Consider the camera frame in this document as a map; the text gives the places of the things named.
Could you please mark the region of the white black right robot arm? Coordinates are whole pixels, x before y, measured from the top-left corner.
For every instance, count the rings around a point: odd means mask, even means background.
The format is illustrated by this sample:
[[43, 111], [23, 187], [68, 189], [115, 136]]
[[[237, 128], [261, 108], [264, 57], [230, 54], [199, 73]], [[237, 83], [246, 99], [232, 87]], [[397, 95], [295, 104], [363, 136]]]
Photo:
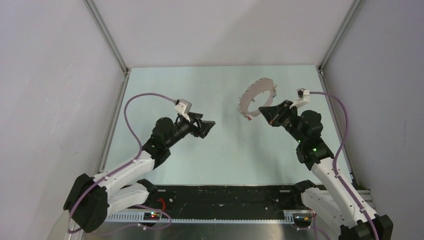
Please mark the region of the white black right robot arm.
[[313, 110], [298, 114], [292, 102], [259, 107], [272, 127], [283, 127], [298, 143], [296, 155], [324, 185], [329, 197], [310, 180], [296, 183], [290, 195], [297, 209], [313, 210], [340, 240], [389, 240], [394, 224], [388, 215], [379, 215], [358, 193], [339, 169], [333, 152], [321, 137], [322, 116]]

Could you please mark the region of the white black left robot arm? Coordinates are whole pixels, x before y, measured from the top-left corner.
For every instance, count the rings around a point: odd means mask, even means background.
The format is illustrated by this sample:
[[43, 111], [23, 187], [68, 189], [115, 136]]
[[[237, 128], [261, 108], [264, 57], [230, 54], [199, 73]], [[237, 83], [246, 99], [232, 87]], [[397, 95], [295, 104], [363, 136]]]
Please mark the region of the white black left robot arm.
[[178, 115], [176, 120], [162, 117], [155, 123], [150, 138], [133, 158], [115, 168], [89, 176], [79, 175], [71, 187], [63, 209], [79, 231], [91, 233], [106, 218], [128, 207], [143, 205], [153, 208], [158, 202], [155, 186], [148, 180], [131, 183], [142, 174], [155, 170], [171, 155], [171, 147], [187, 135], [204, 139], [215, 126], [215, 121], [203, 120], [201, 113], [189, 112], [188, 118]]

